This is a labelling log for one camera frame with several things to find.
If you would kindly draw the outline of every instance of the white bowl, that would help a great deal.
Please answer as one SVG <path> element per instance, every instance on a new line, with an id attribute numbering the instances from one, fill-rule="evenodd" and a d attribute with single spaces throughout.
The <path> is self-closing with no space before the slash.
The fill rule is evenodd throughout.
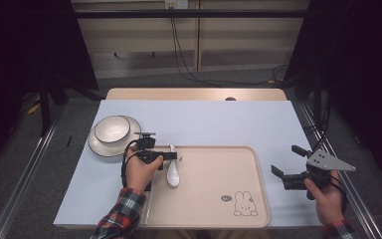
<path id="1" fill-rule="evenodd" d="M 141 127 L 139 123 L 131 118 L 124 117 L 128 120 L 130 124 L 130 129 L 128 134 L 123 137 L 121 140 L 115 142 L 102 142 L 96 137 L 96 127 L 94 126 L 89 133 L 89 147 L 97 155 L 100 156 L 117 156 L 122 155 L 125 151 L 126 146 L 133 140 L 139 139 L 139 135 L 136 132 L 141 132 Z"/>
<path id="2" fill-rule="evenodd" d="M 129 121 L 120 116 L 102 119 L 95 125 L 95 137 L 102 142 L 115 142 L 129 133 Z"/>

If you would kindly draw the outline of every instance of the ceramic spoon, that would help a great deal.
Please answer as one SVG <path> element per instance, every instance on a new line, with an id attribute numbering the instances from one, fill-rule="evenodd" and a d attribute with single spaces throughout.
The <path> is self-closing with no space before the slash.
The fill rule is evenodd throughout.
<path id="1" fill-rule="evenodd" d="M 175 146 L 173 144 L 169 144 L 170 146 L 170 151 L 174 152 L 175 151 Z M 178 186 L 179 185 L 179 174 L 178 170 L 176 170 L 176 159 L 175 160 L 170 160 L 169 168 L 167 169 L 167 181 L 169 182 L 170 185 L 172 186 Z"/>

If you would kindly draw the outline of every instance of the white table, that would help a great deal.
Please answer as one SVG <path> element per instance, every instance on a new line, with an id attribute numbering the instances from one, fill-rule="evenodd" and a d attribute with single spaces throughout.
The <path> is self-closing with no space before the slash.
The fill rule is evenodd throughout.
<path id="1" fill-rule="evenodd" d="M 213 101 L 204 94 L 204 101 L 192 99 L 202 89 L 179 89 L 189 101 L 106 100 L 100 103 L 94 125 L 112 115 L 135 118 L 142 131 L 155 131 L 156 144 L 248 146 L 259 159 L 263 182 L 271 212 L 269 227 L 317 226 L 314 201 L 306 199 L 305 191 L 286 191 L 281 180 L 271 173 L 271 164 L 285 173 L 301 173 L 306 159 L 291 152 L 293 144 L 309 149 L 309 143 L 299 124 L 291 102 L 257 101 L 266 90 L 216 90 L 218 100 L 225 96 L 242 101 Z M 142 94 L 149 89 L 122 89 L 127 94 Z M 173 91 L 153 89 L 159 97 Z M 54 224 L 66 228 L 94 228 L 108 213 L 122 188 L 120 157 L 104 158 L 94 154 L 87 143 L 79 160 Z"/>

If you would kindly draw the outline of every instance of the black curtain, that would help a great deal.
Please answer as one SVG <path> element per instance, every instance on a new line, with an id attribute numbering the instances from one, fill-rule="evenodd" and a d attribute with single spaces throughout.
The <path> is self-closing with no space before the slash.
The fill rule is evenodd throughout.
<path id="1" fill-rule="evenodd" d="M 58 12 L 74 12 L 71 1 L 0 0 L 0 148 L 43 83 L 55 101 L 64 88 L 97 88 L 77 19 Z"/>
<path id="2" fill-rule="evenodd" d="M 325 87 L 382 168 L 382 1 L 353 0 Z"/>

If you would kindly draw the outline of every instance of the human hand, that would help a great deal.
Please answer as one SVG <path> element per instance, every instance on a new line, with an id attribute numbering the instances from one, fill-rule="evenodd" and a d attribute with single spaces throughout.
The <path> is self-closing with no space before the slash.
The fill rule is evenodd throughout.
<path id="1" fill-rule="evenodd" d="M 163 163 L 163 156 L 160 155 L 151 163 L 146 164 L 133 155 L 135 150 L 135 147 L 130 147 L 126 154 L 126 158 L 129 158 L 126 165 L 126 183 L 130 188 L 144 191 L 153 178 L 154 171 Z"/>
<path id="2" fill-rule="evenodd" d="M 332 170 L 330 174 L 335 178 L 339 177 L 335 170 Z M 331 177 L 331 181 L 339 185 L 339 182 L 333 177 Z M 309 178 L 306 178 L 303 183 L 316 200 L 317 217 L 323 225 L 344 219 L 341 210 L 341 195 L 337 188 L 327 185 L 320 190 Z"/>

